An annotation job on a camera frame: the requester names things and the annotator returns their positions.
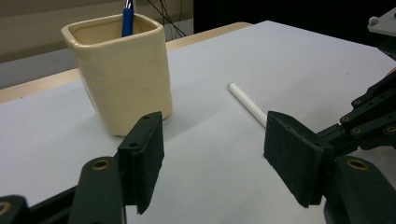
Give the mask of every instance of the cable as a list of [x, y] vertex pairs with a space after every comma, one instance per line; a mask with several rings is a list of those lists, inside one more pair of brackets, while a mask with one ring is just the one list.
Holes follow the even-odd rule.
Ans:
[[165, 15], [166, 15], [166, 17], [169, 19], [171, 25], [175, 28], [176, 32], [177, 32], [180, 36], [182, 36], [182, 35], [180, 34], [180, 32], [181, 32], [184, 36], [186, 36], [186, 35], [185, 35], [178, 27], [176, 27], [175, 24], [171, 21], [171, 17], [169, 16], [168, 11], [166, 10], [166, 7], [163, 7], [163, 8], [164, 8], [164, 10], [165, 10]]
[[167, 15], [167, 17], [166, 17], [163, 13], [161, 13], [161, 11], [160, 11], [158, 8], [156, 8], [156, 7], [154, 6], [154, 4], [152, 4], [152, 2], [151, 2], [150, 0], [148, 0], [148, 2], [158, 11], [158, 13], [160, 13], [160, 14], [163, 16], [164, 19], [166, 19], [166, 20], [169, 22], [169, 24], [171, 24], [171, 25], [175, 28], [175, 30], [177, 31], [177, 33], [178, 33], [180, 36], [187, 36], [186, 34], [183, 33], [183, 31], [181, 31], [180, 29], [178, 29], [178, 27], [176, 27], [176, 26], [173, 24], [173, 22], [172, 22], [171, 19], [169, 18], [169, 15], [167, 14], [166, 8], [165, 8], [164, 10], [165, 10], [165, 15]]

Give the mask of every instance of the table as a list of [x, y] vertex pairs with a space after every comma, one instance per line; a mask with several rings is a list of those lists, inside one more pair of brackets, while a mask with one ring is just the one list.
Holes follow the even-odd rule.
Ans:
[[[325, 199], [309, 209], [295, 201], [262, 155], [264, 128], [227, 84], [318, 132], [395, 67], [376, 48], [273, 21], [170, 50], [168, 60], [174, 111], [163, 122], [163, 168], [146, 213], [127, 207], [130, 223], [325, 223]], [[0, 104], [0, 195], [39, 203], [122, 141], [103, 129], [78, 78], [57, 85]], [[392, 148], [354, 155], [396, 186]]]

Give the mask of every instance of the wooden table edge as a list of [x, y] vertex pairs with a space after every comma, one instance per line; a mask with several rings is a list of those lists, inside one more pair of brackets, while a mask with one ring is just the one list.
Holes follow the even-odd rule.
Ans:
[[[251, 25], [247, 22], [235, 22], [229, 25], [221, 26], [212, 30], [201, 32], [194, 35], [189, 35], [180, 39], [166, 42], [166, 49], [179, 49], [200, 41], [204, 41], [219, 35], [225, 35], [232, 31], [236, 31]], [[0, 104], [16, 99], [21, 99], [25, 96], [35, 94], [41, 91], [56, 88], [67, 83], [79, 80], [78, 69], [71, 69], [62, 73], [42, 77], [33, 81], [25, 82], [16, 86], [8, 87], [0, 90]]]

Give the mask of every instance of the blue pen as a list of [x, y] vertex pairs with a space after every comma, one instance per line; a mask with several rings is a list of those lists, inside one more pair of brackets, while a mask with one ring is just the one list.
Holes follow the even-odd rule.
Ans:
[[132, 35], [134, 29], [134, 6], [132, 0], [127, 0], [122, 12], [122, 37]]

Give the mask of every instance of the brass screw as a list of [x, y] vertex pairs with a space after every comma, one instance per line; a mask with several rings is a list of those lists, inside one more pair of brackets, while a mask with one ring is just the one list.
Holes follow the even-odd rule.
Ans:
[[11, 210], [11, 203], [9, 203], [9, 202], [0, 202], [0, 216], [4, 215], [9, 210]]
[[361, 132], [361, 129], [356, 128], [356, 129], [354, 129], [352, 132], [353, 132], [353, 133], [360, 133], [360, 132]]
[[346, 160], [346, 163], [350, 167], [357, 169], [357, 170], [365, 171], [365, 170], [369, 169], [369, 165], [364, 161], [360, 161], [360, 160], [356, 160], [356, 159], [349, 159], [349, 160]]
[[387, 128], [387, 132], [388, 132], [388, 133], [394, 133], [394, 132], [396, 132], [396, 127], [393, 127], [393, 126], [388, 127], [388, 128]]
[[93, 163], [92, 169], [93, 170], [105, 170], [109, 165], [110, 165], [109, 161], [100, 160], [100, 161], [96, 161]]

